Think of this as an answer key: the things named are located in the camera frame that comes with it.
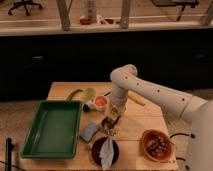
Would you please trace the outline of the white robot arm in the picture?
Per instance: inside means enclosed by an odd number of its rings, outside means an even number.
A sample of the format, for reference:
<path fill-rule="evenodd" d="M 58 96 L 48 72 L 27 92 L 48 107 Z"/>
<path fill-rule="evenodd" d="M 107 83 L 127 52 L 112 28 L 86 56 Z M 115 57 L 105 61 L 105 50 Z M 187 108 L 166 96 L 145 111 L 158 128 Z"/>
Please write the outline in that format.
<path fill-rule="evenodd" d="M 213 171 L 213 100 L 142 80 L 137 74 L 132 64 L 111 72 L 111 104 L 124 106 L 132 91 L 190 123 L 186 167 L 188 171 Z"/>

